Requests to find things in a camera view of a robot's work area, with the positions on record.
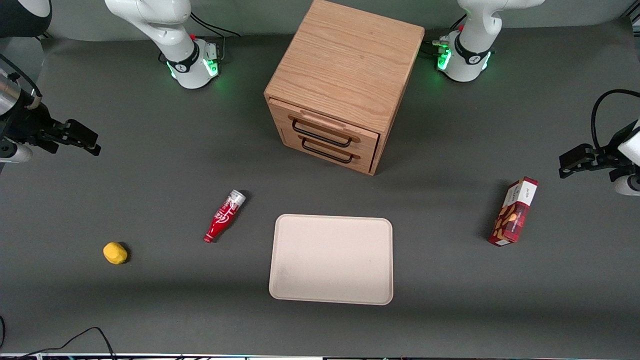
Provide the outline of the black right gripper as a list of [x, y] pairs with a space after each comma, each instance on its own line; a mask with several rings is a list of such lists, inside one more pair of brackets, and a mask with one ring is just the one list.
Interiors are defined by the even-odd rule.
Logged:
[[63, 125], [50, 116], [43, 104], [33, 110], [16, 105], [4, 118], [9, 121], [4, 136], [18, 144], [39, 147], [50, 154], [57, 153], [60, 145], [82, 148], [94, 157], [102, 150], [96, 132], [74, 119], [68, 119]]

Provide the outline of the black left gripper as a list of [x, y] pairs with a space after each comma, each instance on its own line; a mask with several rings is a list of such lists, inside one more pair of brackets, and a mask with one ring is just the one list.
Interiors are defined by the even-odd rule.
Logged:
[[574, 173], [591, 171], [592, 167], [595, 170], [613, 169], [608, 173], [611, 183], [621, 177], [628, 176], [629, 170], [634, 170], [634, 164], [618, 147], [630, 139], [633, 130], [634, 121], [615, 132], [607, 145], [601, 146], [598, 141], [595, 120], [593, 120], [592, 141], [594, 146], [583, 143], [562, 153], [558, 157], [559, 177], [566, 179]]

